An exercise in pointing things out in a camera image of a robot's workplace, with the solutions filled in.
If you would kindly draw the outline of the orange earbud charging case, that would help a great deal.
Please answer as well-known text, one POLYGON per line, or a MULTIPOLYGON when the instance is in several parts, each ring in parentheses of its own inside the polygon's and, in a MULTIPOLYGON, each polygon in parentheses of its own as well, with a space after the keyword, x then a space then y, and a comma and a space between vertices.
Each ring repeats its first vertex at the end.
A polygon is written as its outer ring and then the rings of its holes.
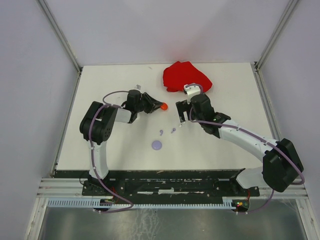
POLYGON ((161 108, 163 111, 167 111, 169 107, 168 107, 168 105, 167 105, 165 102, 163 102, 160 108, 161 108))

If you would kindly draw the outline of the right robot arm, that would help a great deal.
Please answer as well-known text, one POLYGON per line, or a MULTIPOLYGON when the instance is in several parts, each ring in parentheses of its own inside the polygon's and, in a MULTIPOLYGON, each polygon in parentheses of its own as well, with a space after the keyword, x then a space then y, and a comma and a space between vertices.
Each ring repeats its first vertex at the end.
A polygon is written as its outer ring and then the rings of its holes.
POLYGON ((204 93, 175 105, 180 122, 198 123, 207 134, 231 142, 261 161, 261 167, 243 168, 232 176, 229 189, 234 195, 263 185, 282 193, 301 177, 304 167, 290 140, 270 139, 241 127, 230 116, 215 111, 204 93))

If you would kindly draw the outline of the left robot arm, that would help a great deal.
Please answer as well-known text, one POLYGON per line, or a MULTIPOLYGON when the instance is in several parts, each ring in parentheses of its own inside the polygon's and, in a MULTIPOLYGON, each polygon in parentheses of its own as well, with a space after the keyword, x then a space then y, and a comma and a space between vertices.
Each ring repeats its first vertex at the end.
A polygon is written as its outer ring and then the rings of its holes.
POLYGON ((113 93, 126 93, 126 100, 121 105, 107 103, 104 98, 103 102, 93 101, 79 126, 79 131, 90 149, 89 175, 97 179, 93 184, 93 189, 99 195, 106 195, 111 189, 111 183, 105 178, 109 173, 107 141, 112 134, 114 123, 131 124, 137 119, 139 113, 151 114, 165 106, 164 102, 137 89, 120 90, 113 93))

